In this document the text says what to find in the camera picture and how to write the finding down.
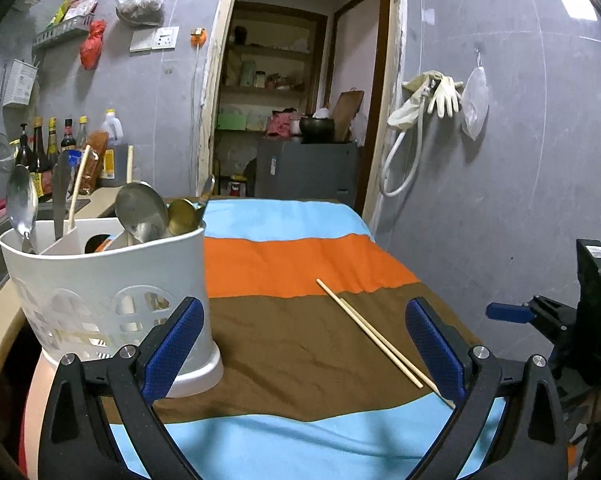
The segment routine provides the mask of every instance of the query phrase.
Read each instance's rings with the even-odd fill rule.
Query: orange stripe
[[[205,238],[205,267],[210,298],[325,294],[316,278],[335,292],[355,293],[418,282],[369,237],[354,234],[275,242]]]

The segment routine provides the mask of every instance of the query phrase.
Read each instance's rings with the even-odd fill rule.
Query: pink wall
[[[333,110],[341,92],[352,88],[363,90],[365,97],[359,119],[363,119],[366,125],[372,95],[380,1],[365,0],[338,20],[334,77],[329,98],[329,108]]]

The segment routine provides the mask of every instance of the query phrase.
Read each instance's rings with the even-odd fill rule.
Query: utensil holder
[[[169,397],[201,393],[222,378],[220,351],[212,339],[205,287],[204,224],[198,230],[146,244],[85,254],[95,235],[120,235],[116,218],[76,220],[55,241],[53,221],[37,221],[32,244],[9,230],[0,246],[23,312],[54,366],[74,352],[81,360],[110,357],[126,344],[139,345],[164,323],[186,296],[204,306],[205,322]]]

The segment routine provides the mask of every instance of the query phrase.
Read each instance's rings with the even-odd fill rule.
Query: wall socket
[[[154,34],[154,43],[151,46],[152,50],[162,48],[176,48],[176,40],[178,39],[178,30],[180,27],[162,27],[156,30]]]

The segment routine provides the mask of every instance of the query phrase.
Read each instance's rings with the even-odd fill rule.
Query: orange plug
[[[195,28],[190,33],[192,46],[203,46],[207,41],[207,31],[204,28]]]

